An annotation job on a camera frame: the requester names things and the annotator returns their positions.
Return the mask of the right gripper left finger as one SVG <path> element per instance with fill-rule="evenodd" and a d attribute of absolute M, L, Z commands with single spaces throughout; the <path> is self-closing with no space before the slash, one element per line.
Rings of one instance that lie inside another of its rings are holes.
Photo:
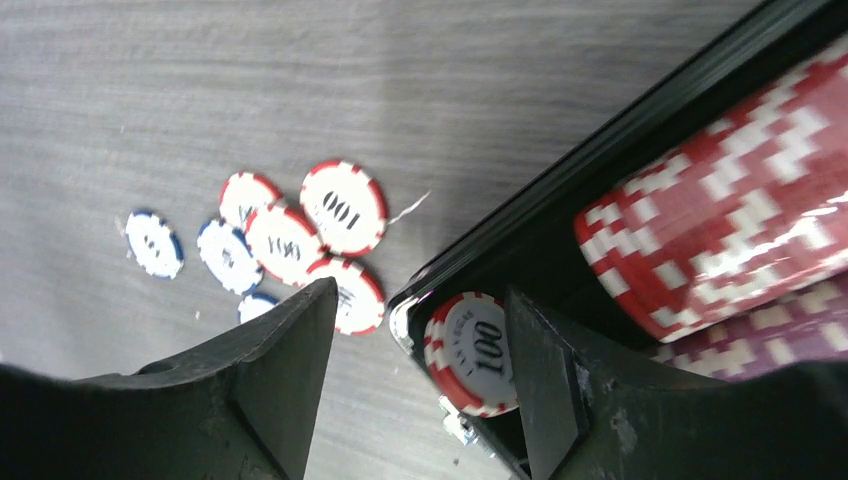
<path fill-rule="evenodd" d="M 75 385 L 70 479 L 299 479 L 338 298 L 317 280 L 131 375 Z"/>

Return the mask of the purple poker chip stack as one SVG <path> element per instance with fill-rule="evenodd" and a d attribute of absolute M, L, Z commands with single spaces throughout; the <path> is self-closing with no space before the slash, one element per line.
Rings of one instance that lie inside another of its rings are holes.
<path fill-rule="evenodd" d="M 847 274 L 822 280 L 644 354 L 725 381 L 758 377 L 801 361 L 845 360 Z"/>

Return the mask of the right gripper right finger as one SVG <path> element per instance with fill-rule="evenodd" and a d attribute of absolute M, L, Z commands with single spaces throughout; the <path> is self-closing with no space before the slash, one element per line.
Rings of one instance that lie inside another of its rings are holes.
<path fill-rule="evenodd" d="M 505 309 L 532 478 L 694 478 L 700 397 L 722 381 L 658 363 L 516 288 Z"/>

